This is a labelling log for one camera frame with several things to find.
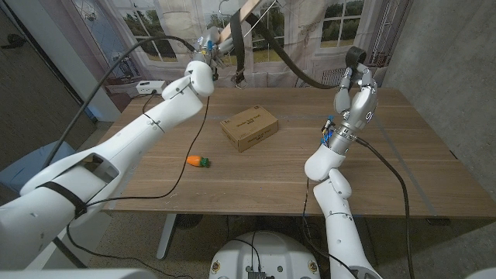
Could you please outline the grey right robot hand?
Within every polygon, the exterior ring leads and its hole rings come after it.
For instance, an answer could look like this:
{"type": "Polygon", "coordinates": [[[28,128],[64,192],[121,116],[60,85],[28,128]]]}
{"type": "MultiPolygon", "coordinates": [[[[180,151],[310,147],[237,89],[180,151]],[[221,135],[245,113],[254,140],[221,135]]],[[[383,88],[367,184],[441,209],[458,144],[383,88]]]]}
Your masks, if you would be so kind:
{"type": "Polygon", "coordinates": [[[335,110],[343,120],[332,132],[327,147],[344,155],[357,133],[371,121],[377,103],[377,83],[370,69],[362,63],[348,67],[334,99],[335,110]]]}

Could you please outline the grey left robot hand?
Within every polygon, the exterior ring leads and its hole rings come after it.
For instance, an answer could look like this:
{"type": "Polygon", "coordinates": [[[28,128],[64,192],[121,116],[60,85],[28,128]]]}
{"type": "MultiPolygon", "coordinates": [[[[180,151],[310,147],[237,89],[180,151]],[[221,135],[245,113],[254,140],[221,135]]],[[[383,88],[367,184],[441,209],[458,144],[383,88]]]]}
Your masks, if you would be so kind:
{"type": "Polygon", "coordinates": [[[221,41],[223,29],[212,26],[203,32],[194,44],[192,60],[205,62],[211,69],[225,68],[223,58],[234,49],[231,38],[221,41]]]}

